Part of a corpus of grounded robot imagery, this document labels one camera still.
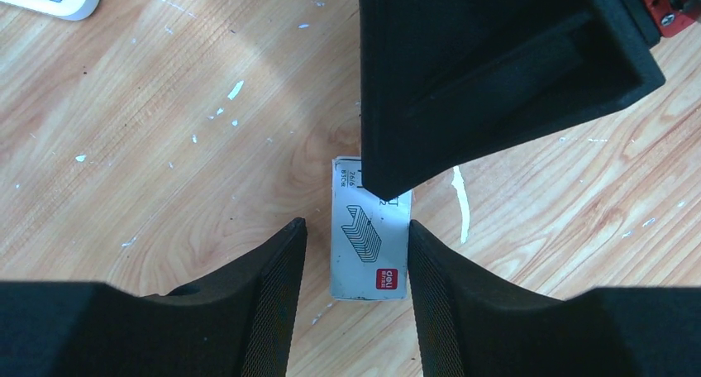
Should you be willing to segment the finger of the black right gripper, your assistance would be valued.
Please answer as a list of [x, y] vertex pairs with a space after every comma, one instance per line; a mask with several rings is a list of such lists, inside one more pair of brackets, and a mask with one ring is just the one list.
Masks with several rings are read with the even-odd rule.
[[359, 0], [362, 183], [384, 200], [664, 82], [639, 0]]

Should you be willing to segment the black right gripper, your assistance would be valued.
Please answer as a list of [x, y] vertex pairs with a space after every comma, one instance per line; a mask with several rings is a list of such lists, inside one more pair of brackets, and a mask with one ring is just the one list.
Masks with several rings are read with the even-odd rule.
[[623, 0], [650, 47], [700, 21], [700, 0]]

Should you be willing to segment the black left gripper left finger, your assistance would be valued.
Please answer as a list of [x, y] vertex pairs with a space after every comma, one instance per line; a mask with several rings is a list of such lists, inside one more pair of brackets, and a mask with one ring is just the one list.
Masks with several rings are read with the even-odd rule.
[[100, 282], [4, 281], [4, 376], [282, 376], [308, 232], [301, 217], [165, 295]]

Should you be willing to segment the white staples box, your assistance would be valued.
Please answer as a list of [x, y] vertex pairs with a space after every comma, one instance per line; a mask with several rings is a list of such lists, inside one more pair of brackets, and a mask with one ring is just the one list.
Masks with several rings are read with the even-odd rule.
[[383, 200], [362, 184], [361, 159], [332, 161], [330, 295], [341, 301], [407, 297], [412, 192]]

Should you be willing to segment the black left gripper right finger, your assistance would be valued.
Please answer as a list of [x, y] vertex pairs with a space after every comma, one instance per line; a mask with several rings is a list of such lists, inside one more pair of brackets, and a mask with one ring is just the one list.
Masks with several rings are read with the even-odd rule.
[[408, 273], [426, 376], [697, 376], [697, 287], [519, 287], [412, 221]]

